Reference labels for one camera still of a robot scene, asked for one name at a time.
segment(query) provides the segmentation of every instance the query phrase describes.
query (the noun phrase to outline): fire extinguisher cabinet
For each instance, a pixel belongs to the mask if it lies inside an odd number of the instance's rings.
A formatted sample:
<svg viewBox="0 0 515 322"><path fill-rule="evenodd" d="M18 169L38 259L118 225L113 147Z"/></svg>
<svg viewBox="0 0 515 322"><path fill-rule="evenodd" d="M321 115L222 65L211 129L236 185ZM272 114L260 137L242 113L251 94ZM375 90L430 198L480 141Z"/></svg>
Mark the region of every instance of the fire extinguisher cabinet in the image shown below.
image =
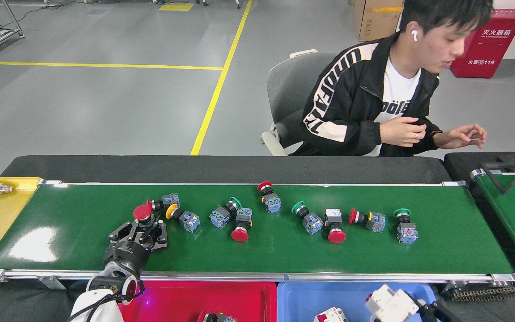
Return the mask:
<svg viewBox="0 0 515 322"><path fill-rule="evenodd" d="M456 58L450 71L456 77L489 79L515 35L515 9L494 9L490 22L464 41L464 55Z"/></svg>

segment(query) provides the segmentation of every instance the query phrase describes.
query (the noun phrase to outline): office chair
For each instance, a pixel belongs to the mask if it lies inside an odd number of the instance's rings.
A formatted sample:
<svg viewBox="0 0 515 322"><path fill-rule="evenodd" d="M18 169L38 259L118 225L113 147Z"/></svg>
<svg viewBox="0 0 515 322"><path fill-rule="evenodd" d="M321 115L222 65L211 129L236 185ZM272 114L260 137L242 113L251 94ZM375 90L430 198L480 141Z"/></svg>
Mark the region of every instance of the office chair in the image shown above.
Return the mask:
<svg viewBox="0 0 515 322"><path fill-rule="evenodd" d="M267 96L270 99L274 124L260 139L271 155L286 156L285 148L303 141L305 127L303 108L319 75L338 53L315 49L299 51L290 59L273 67L267 75Z"/></svg>

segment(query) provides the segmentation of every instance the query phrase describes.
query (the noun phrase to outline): man's left hand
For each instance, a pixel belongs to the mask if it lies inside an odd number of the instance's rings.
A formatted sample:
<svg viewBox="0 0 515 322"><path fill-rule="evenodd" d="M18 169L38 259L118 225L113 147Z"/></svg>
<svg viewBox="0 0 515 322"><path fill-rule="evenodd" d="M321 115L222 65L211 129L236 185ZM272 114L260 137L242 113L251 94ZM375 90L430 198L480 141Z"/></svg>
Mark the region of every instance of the man's left hand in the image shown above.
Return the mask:
<svg viewBox="0 0 515 322"><path fill-rule="evenodd" d="M478 145L482 148L486 143L486 130L478 124L468 124L453 128L448 132L442 132L433 136L435 145L441 149L456 149L468 145Z"/></svg>

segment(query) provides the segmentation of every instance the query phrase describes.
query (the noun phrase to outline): chain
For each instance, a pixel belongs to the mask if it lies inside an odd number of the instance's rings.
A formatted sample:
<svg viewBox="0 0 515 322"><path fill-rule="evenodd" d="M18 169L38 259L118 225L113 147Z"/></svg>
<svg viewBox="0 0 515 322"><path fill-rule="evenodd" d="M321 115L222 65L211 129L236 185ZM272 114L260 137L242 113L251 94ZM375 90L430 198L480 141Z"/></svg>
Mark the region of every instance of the chain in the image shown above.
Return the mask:
<svg viewBox="0 0 515 322"><path fill-rule="evenodd" d="M515 296L515 286L505 288L491 288L479 291L464 291L460 292L458 289L452 289L452 301L455 302L483 302L483 301L497 301Z"/></svg>

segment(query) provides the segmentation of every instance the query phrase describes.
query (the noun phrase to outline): man's hand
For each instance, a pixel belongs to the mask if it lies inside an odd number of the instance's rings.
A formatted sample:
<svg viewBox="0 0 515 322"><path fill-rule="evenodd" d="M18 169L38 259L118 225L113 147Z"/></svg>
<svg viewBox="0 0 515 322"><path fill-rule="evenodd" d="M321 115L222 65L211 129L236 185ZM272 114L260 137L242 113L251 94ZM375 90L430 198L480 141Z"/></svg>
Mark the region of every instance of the man's hand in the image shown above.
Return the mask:
<svg viewBox="0 0 515 322"><path fill-rule="evenodd" d="M435 134L433 140L435 145L441 149L455 149L468 145L478 145L479 148L482 148L482 145L486 143L486 130L478 124L469 124Z"/></svg>
<svg viewBox="0 0 515 322"><path fill-rule="evenodd" d="M418 118L398 116L380 124L380 141L382 143L410 148L425 137L426 125L415 126Z"/></svg>

